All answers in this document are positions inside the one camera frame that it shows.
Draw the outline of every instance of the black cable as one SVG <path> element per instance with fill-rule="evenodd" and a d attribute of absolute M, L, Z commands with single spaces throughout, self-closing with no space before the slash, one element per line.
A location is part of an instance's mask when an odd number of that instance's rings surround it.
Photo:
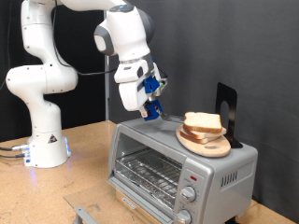
<path fill-rule="evenodd" d="M 162 72 L 164 74 L 163 78 L 168 78 L 168 74 L 164 70 L 160 69 L 160 67 L 158 67 L 158 69 L 160 72 Z"/>
<path fill-rule="evenodd" d="M 4 156 L 4 155 L 0 155 L 0 157 L 3 157 L 3 158 L 23 158 L 25 157 L 24 154 L 19 154 L 19 155 L 16 155 L 16 156 Z"/>
<path fill-rule="evenodd" d="M 2 150 L 2 151 L 12 151 L 12 148 L 10 148 L 10 147 L 0 147 L 0 150 Z"/>
<path fill-rule="evenodd" d="M 10 70 L 11 62 L 10 62 L 10 50 L 9 50 L 9 39 L 10 39 L 10 26 L 11 26 L 11 11 L 12 11 L 12 3 L 13 0 L 10 2 L 9 6 L 9 19 L 8 19 L 8 28 L 7 28 L 7 59 L 8 59 L 8 71 Z M 6 79 L 4 78 L 4 81 L 0 87 L 0 90 L 4 87 L 4 84 L 6 83 Z"/>
<path fill-rule="evenodd" d="M 56 13 L 57 13 L 57 0 L 55 0 L 55 9 L 54 9 L 54 17 L 53 17 L 53 46 L 54 46 L 54 50 L 55 50 L 55 54 L 56 54 L 56 57 L 57 57 L 57 60 L 59 62 L 59 64 L 61 64 L 62 66 L 64 67 L 71 67 L 73 69 L 75 69 L 75 71 L 81 75 L 81 76 L 94 76 L 94 75 L 103 75 L 103 74 L 106 74 L 106 73 L 112 73 L 112 72 L 115 72 L 117 70 L 116 69 L 112 69 L 110 71 L 106 71 L 106 72 L 97 72 L 97 73 L 80 73 L 75 67 L 69 65 L 69 64 L 64 64 L 60 61 L 59 59 L 59 56 L 58 56 L 58 52 L 57 52 L 57 48 L 56 48 L 56 42 L 55 42 L 55 22 L 56 22 Z"/>

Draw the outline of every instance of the metal bracket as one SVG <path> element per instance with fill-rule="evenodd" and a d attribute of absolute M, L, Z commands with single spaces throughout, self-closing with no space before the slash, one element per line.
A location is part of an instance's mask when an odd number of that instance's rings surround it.
<path fill-rule="evenodd" d="M 86 224 L 98 224 L 94 219 L 84 210 L 83 207 L 76 207 L 75 212 L 77 213 L 76 219 L 73 224 L 83 224 L 83 220 Z"/>
<path fill-rule="evenodd" d="M 223 101 L 227 103 L 229 106 L 229 121 L 228 121 L 228 129 L 227 134 L 224 135 L 227 140 L 230 142 L 232 148 L 241 148 L 243 147 L 235 138 L 235 111 L 236 111 L 236 99 L 237 94 L 236 91 L 228 86 L 225 86 L 222 83 L 218 83 L 217 88 L 217 99 L 216 99 L 216 108 L 215 113 L 221 113 L 221 104 Z"/>

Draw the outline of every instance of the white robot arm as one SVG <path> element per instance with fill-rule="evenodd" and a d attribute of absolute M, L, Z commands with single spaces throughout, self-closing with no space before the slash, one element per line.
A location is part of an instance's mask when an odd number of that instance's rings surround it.
<path fill-rule="evenodd" d="M 94 39 L 106 55 L 119 55 L 114 78 L 126 110 L 141 112 L 145 120 L 157 119 L 162 108 L 156 96 L 167 86 L 151 58 L 148 43 L 154 33 L 150 16 L 126 0 L 61 0 L 74 10 L 107 10 L 107 18 L 96 28 Z"/>
<path fill-rule="evenodd" d="M 7 87 L 28 106 L 32 136 L 21 147 L 25 165 L 49 168 L 63 164 L 69 156 L 62 136 L 60 108 L 44 100 L 44 94 L 72 91 L 78 83 L 76 70 L 61 58 L 53 44 L 51 12 L 56 5 L 74 10 L 108 10 L 107 18 L 95 30 L 98 49 L 106 55 L 119 54 L 115 80 L 128 111 L 140 110 L 145 120 L 156 119 L 162 108 L 156 96 L 167 85 L 161 78 L 147 45 L 153 35 L 148 15 L 122 0 L 24 0 L 21 30 L 24 48 L 43 64 L 11 69 Z"/>

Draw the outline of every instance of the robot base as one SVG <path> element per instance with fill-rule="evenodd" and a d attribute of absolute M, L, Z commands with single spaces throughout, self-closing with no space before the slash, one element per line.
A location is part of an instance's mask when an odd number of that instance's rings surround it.
<path fill-rule="evenodd" d="M 62 136 L 62 131 L 53 133 L 33 133 L 28 139 L 30 152 L 24 158 L 25 166 L 37 168 L 51 168 L 67 161 L 70 151 L 67 138 Z"/>

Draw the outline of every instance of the toaster oven rack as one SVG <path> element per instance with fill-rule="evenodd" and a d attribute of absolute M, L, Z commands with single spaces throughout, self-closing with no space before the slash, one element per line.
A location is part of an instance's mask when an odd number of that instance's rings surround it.
<path fill-rule="evenodd" d="M 182 165 L 163 154 L 146 148 L 122 157 L 117 163 L 124 169 L 118 173 L 159 202 L 174 209 Z"/>

